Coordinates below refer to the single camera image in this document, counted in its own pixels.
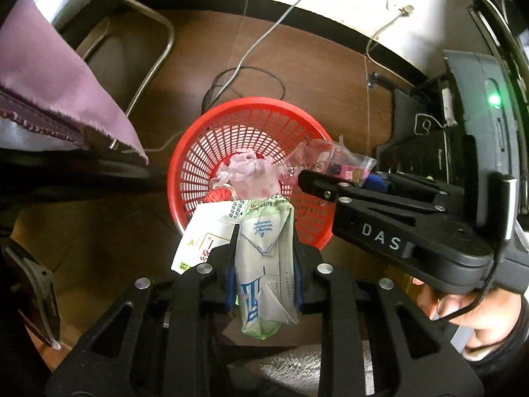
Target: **black baseboard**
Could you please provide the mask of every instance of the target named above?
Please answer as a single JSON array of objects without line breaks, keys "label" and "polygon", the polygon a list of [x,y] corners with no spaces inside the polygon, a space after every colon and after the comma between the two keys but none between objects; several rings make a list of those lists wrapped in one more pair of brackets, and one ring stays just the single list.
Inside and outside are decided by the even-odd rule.
[{"label": "black baseboard", "polygon": [[[209,10],[235,15],[277,21],[289,7],[272,0],[138,0],[157,10]],[[369,37],[364,36],[339,22],[308,10],[295,8],[283,21],[290,27],[307,31],[332,42],[348,47],[360,54],[366,51]],[[382,65],[400,74],[414,85],[424,82],[427,77],[419,69],[382,45],[376,46],[370,55]]]}]

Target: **purple fabric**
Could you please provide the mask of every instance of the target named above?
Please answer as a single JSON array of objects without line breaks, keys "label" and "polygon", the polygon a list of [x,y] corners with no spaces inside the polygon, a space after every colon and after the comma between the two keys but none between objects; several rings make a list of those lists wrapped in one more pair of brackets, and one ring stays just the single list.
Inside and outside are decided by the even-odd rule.
[{"label": "purple fabric", "polygon": [[65,125],[87,125],[118,139],[147,161],[125,113],[33,0],[18,0],[0,28],[0,87],[4,98],[9,94],[34,107],[33,115],[28,115],[30,106],[24,106],[26,113],[21,112],[20,105],[2,106],[1,116],[20,125],[24,125],[20,120],[35,125],[35,118],[42,120],[44,116],[50,123],[51,116],[58,115],[65,119]]}]

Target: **transparent plastic bag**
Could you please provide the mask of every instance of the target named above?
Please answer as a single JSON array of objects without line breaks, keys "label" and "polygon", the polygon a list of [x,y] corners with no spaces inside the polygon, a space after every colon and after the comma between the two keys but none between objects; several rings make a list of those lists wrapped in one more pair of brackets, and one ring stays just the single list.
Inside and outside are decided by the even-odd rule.
[{"label": "transparent plastic bag", "polygon": [[341,179],[351,180],[362,186],[377,160],[369,156],[354,154],[343,144],[314,139],[298,144],[285,159],[285,172],[280,180],[290,185],[297,185],[298,175],[302,170],[314,170]]},{"label": "transparent plastic bag", "polygon": [[239,200],[264,200],[281,193],[279,176],[283,165],[272,163],[266,156],[257,158],[253,149],[237,149],[229,159],[229,165],[222,164],[217,172],[218,186],[229,183]]}]

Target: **white lettering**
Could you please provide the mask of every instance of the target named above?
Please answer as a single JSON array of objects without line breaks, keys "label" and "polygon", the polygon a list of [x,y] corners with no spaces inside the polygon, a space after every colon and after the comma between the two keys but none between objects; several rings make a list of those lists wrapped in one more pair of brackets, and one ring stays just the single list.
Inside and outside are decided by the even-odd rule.
[{"label": "white lettering", "polygon": [[400,239],[398,237],[393,237],[391,239],[391,245],[389,247],[394,250],[397,250],[399,248],[399,245],[397,242],[400,242]]},{"label": "white lettering", "polygon": [[371,225],[364,224],[364,228],[362,229],[362,234],[364,236],[369,236],[369,234],[371,234]]},{"label": "white lettering", "polygon": [[384,231],[381,231],[380,233],[378,233],[377,236],[375,237],[375,240],[380,240],[380,242],[384,244]]}]

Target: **floor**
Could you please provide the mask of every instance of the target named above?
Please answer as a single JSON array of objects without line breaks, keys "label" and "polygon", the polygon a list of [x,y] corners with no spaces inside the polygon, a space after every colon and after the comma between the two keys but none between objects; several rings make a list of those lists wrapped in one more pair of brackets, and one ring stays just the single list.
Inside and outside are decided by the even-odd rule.
[{"label": "floor", "polygon": [[[236,66],[271,23],[205,11],[162,12],[176,29],[175,47],[131,115],[145,148],[160,147],[200,115],[213,78]],[[90,60],[101,84],[125,109],[142,76],[165,46],[165,27],[137,13],[112,18],[112,33]],[[87,49],[97,29],[78,50]],[[245,65],[272,71],[286,87],[285,100],[314,116],[353,152],[372,154],[391,135],[391,94],[368,89],[375,67],[363,55],[318,36],[279,26],[252,52]],[[245,96],[279,97],[273,78],[250,70],[234,89]],[[227,91],[221,101],[236,98]],[[110,143],[97,133],[95,144]],[[176,141],[150,154],[150,165],[166,168]],[[167,280],[179,234],[165,193],[116,196],[97,201],[29,207],[13,237],[54,272],[63,321],[62,342],[71,347],[138,277]],[[335,237],[322,252],[326,261],[352,276],[374,281],[387,265]]]}]

